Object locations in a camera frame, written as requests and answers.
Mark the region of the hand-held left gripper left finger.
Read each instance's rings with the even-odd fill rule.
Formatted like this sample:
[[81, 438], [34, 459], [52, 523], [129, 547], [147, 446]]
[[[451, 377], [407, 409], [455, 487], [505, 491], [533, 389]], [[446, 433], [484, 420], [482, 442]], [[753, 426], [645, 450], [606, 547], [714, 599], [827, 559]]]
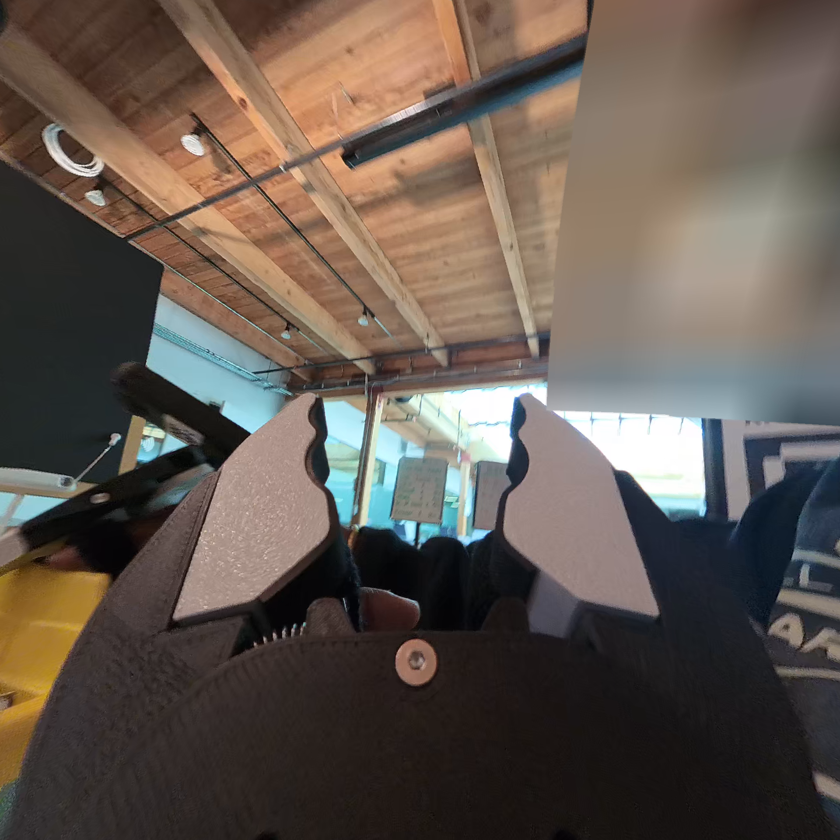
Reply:
[[175, 601], [175, 625], [257, 612], [336, 540], [327, 436], [323, 401], [308, 393], [226, 459]]

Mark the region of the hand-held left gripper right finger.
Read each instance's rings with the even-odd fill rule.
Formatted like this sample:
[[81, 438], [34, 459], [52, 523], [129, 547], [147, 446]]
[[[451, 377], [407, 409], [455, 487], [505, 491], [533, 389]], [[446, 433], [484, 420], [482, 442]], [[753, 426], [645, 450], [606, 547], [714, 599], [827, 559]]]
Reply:
[[585, 613], [652, 623], [659, 607], [611, 462], [533, 394], [514, 402], [500, 542], [534, 572], [530, 629], [570, 637]]

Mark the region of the yellow plastic bin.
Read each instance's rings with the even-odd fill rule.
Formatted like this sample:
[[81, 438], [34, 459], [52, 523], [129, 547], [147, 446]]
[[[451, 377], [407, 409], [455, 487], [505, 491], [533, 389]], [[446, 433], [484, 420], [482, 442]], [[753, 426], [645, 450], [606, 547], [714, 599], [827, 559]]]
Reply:
[[58, 673], [110, 584], [38, 563], [2, 575], [2, 786], [18, 777]]

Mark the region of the person's right forearm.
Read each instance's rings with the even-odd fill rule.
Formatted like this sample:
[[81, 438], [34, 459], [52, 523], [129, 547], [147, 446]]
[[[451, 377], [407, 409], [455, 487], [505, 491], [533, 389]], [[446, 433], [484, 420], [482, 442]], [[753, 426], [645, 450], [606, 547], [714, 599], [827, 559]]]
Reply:
[[826, 465], [795, 468], [755, 496], [728, 541], [728, 571], [733, 591], [751, 620], [766, 629], [794, 551], [805, 503]]

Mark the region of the person's left hand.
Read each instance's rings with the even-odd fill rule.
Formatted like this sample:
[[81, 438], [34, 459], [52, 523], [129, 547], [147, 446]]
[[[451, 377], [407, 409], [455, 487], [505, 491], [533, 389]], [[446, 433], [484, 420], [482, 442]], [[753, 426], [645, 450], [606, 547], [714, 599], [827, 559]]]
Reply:
[[421, 608], [415, 600], [382, 589], [360, 589], [360, 621], [366, 633], [410, 632], [420, 619]]

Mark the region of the white sign board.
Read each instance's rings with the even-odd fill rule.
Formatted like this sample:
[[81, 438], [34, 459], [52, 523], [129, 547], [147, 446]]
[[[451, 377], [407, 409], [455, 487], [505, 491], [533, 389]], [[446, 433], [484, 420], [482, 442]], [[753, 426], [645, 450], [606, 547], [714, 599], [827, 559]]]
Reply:
[[443, 521], [448, 462], [443, 458], [400, 458], [391, 520], [440, 525]]
[[472, 524], [474, 530], [496, 527], [500, 499], [509, 487], [508, 464], [482, 460], [476, 463]]

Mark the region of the dark patterned clothing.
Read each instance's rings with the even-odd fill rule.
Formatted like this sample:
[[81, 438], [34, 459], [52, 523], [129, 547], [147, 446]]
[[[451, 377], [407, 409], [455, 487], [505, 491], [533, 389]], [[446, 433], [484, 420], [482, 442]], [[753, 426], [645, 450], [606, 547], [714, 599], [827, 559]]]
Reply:
[[839, 464], [827, 465], [805, 500], [767, 642], [805, 730], [816, 790], [839, 812]]

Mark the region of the white panel stand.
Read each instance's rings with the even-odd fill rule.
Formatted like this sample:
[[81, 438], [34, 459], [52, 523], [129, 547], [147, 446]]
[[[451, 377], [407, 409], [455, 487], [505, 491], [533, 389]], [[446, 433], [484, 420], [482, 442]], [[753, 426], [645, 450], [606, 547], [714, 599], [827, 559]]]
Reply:
[[1, 490], [12, 495], [1, 516], [1, 574], [46, 557], [57, 551], [60, 541], [24, 534], [23, 526], [13, 527], [12, 519], [26, 497], [66, 500], [78, 491], [70, 476], [32, 469], [1, 468]]

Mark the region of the black panel with wooden rim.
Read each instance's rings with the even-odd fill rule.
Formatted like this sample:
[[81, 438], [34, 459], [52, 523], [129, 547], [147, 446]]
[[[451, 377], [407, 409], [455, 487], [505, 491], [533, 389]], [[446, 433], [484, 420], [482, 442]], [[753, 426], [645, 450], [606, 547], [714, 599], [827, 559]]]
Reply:
[[131, 415], [111, 374], [143, 363], [162, 266], [1, 167], [1, 466], [116, 476]]

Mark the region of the black linear ceiling light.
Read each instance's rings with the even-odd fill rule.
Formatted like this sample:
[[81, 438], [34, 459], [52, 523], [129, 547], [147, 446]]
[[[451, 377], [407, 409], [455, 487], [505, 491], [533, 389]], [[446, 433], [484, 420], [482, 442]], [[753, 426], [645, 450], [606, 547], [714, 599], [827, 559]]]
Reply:
[[340, 147], [341, 160], [354, 169], [579, 78], [587, 40], [587, 34], [579, 35], [405, 108], [348, 137]]

